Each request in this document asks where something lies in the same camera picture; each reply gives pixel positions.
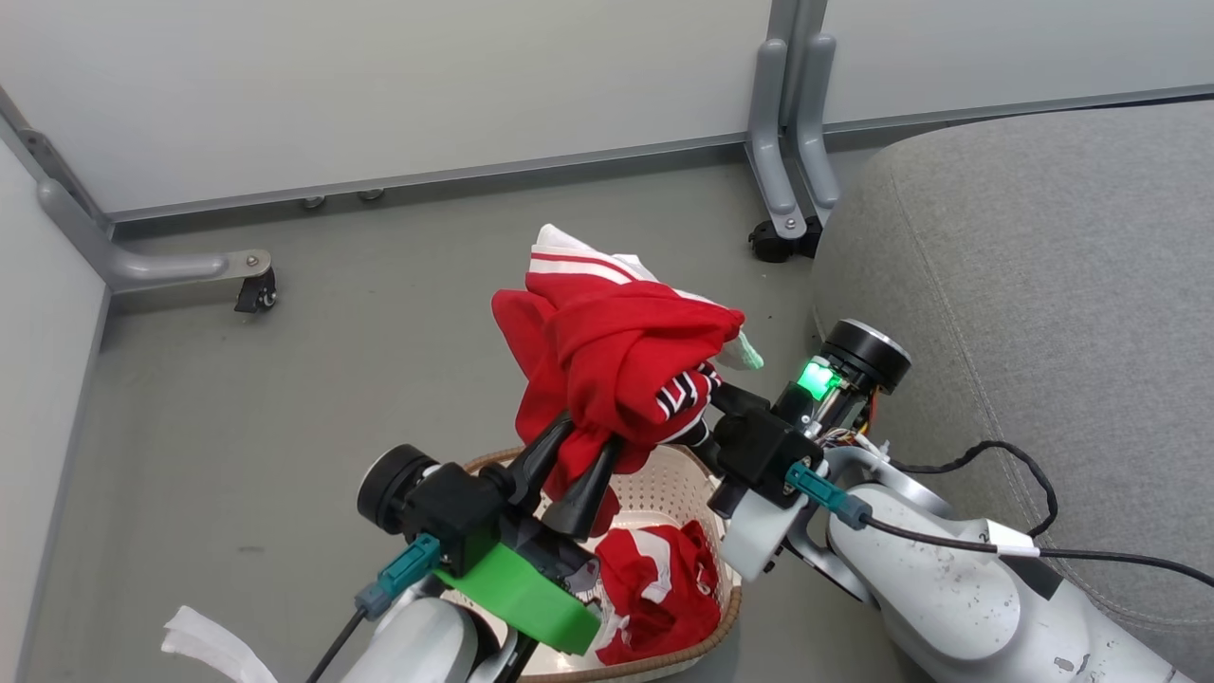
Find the gray fabric upholstery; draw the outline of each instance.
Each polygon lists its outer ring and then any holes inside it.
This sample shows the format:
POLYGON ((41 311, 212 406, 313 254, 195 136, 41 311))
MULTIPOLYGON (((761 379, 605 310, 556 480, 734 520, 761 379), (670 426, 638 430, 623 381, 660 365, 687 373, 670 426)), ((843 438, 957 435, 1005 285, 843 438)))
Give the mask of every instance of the gray fabric upholstery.
MULTIPOLYGON (((938 465, 981 439, 1011 442, 1057 489, 1044 545, 1214 573, 1214 102, 894 144, 830 216, 812 291, 819 334, 853 317, 912 355, 875 425, 895 457, 938 465)), ((1026 530, 1045 514, 1027 469, 1003 455, 920 479, 969 517, 1026 530)), ((1214 681, 1214 590, 1150 568, 1055 567, 1214 681)))

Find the green led indicator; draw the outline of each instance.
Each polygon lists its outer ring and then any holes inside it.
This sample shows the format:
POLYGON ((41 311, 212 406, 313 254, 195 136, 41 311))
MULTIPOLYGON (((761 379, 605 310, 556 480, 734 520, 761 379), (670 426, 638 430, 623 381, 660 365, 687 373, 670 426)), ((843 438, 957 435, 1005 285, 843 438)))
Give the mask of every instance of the green led indicator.
POLYGON ((833 370, 811 362, 810 365, 805 366, 805 372, 801 374, 796 385, 809 392, 815 402, 821 402, 823 397, 839 386, 839 376, 833 370))

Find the white wall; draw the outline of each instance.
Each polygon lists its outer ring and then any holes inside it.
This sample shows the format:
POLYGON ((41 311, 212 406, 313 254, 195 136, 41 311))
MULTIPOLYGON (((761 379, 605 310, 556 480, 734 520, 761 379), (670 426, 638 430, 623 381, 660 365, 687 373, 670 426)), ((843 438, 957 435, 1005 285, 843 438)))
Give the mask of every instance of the white wall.
POLYGON ((2 142, 0 237, 0 683, 10 683, 106 288, 2 142))
POLYGON ((822 30, 827 123, 1214 84, 1209 0, 829 0, 822 30))
POLYGON ((745 130, 770 0, 11 0, 0 84, 108 212, 745 130))

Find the basket rim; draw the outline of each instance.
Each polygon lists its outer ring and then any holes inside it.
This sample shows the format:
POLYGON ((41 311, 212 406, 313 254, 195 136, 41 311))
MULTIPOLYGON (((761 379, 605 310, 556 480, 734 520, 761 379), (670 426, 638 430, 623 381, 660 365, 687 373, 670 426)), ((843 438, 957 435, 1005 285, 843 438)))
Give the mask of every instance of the basket rim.
MULTIPOLYGON (((692 453, 688 451, 687 449, 682 446, 673 446, 669 444, 662 444, 660 446, 665 446, 671 451, 682 454, 683 457, 693 462, 696 467, 699 468, 702 473, 704 473, 705 479, 711 477, 711 472, 709 472, 709 469, 704 467, 704 463, 699 462, 699 460, 696 456, 693 456, 692 453)), ((518 446, 515 449, 507 449, 505 451, 489 454, 487 456, 482 456, 465 465, 464 469, 467 472, 476 472, 490 463, 512 461, 522 451, 523 449, 518 446)), ((649 673, 660 668, 665 668, 668 666, 674 666, 691 660, 698 660, 699 658, 708 654, 709 650, 711 650, 716 645, 720 645, 721 641, 725 641, 725 637, 730 634, 730 631, 733 630, 734 622, 737 622, 738 620, 738 614, 742 610, 742 586, 737 581, 732 584, 733 585, 730 587, 728 601, 726 601, 725 608, 721 610, 721 621, 717 622, 716 628, 708 636, 708 638, 704 638, 703 641, 696 643, 690 648, 683 648, 679 651, 674 651, 656 658, 647 658, 642 660, 630 661, 626 664, 605 666, 602 668, 588 668, 584 671, 571 671, 567 673, 541 673, 541 675, 523 676, 522 678, 520 678, 520 681, 523 681, 526 683, 591 683, 595 681, 611 681, 615 678, 623 678, 626 676, 635 676, 637 673, 649 673)))

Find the laundry basket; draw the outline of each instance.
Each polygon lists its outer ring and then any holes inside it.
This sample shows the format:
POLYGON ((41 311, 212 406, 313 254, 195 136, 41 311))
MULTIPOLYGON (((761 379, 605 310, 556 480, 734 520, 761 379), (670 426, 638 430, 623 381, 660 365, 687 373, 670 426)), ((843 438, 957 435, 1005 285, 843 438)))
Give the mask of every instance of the laundry basket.
MULTIPOLYGON (((469 472, 489 463, 506 465, 522 449, 501 451, 470 462, 469 472)), ((690 668, 699 658, 715 648, 733 628, 742 607, 742 579, 721 562, 720 539, 725 534, 724 523, 708 510, 708 499, 713 495, 709 472, 691 453, 681 448, 658 446, 640 471, 632 474, 612 477, 611 485, 619 497, 620 513, 612 520, 612 529, 640 529, 656 524, 682 527, 691 520, 699 520, 713 547, 716 559, 716 571, 720 577, 713 597, 721 608, 721 621, 716 630, 699 644, 685 648, 668 655, 649 658, 628 664, 603 666, 597 660, 557 653, 546 645, 539 645, 532 655, 522 681, 526 683, 583 683, 591 681, 618 681, 640 683, 670 676, 690 668)), ((540 517, 551 503, 543 497, 537 511, 540 517)), ((597 540, 585 543, 592 550, 597 540)), ((594 593, 602 596, 602 585, 594 593)), ((476 609, 486 616, 498 637, 505 634, 505 625, 484 613, 459 594, 448 594, 448 599, 476 609)))

